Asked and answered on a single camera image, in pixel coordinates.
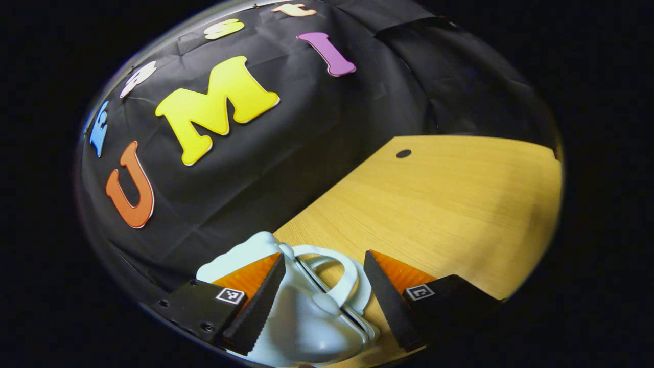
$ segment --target wooden tabletop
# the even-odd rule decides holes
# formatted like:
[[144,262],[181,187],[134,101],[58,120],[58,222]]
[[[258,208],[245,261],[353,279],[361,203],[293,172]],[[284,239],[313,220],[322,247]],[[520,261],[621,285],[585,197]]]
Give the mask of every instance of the wooden tabletop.
[[[396,156],[406,149],[410,155]],[[437,278],[458,274],[501,299],[524,282],[549,245],[561,185],[562,165],[541,145],[395,137],[274,235],[361,263],[373,249]],[[336,264],[319,274],[331,287],[342,272]],[[382,332],[377,344],[330,367],[373,367],[407,355],[374,295],[364,317]]]

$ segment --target white mug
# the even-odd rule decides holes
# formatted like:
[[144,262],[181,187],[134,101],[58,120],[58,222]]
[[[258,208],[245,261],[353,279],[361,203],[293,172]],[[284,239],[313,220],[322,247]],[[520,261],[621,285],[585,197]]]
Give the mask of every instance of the white mug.
[[[262,231],[200,267],[197,279],[211,283],[277,252],[284,253],[286,274],[264,328],[247,356],[229,353],[272,367],[320,367],[349,359],[377,340],[379,329],[362,317],[371,293],[363,266],[334,250],[290,247]],[[305,254],[319,256],[298,258]],[[340,262],[345,270],[336,286],[328,289],[314,270],[330,261]]]

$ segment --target letter m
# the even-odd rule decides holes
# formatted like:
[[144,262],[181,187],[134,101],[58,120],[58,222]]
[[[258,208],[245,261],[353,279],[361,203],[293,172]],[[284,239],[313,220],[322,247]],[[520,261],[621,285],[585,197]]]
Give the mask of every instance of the letter m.
[[230,132],[227,99],[234,105],[234,121],[246,123],[279,103],[245,67],[245,56],[236,56],[216,65],[209,74],[207,94],[180,88],[157,106],[154,114],[165,115],[182,145],[182,162],[195,164],[213,146],[209,136],[201,136],[192,122],[225,136]]

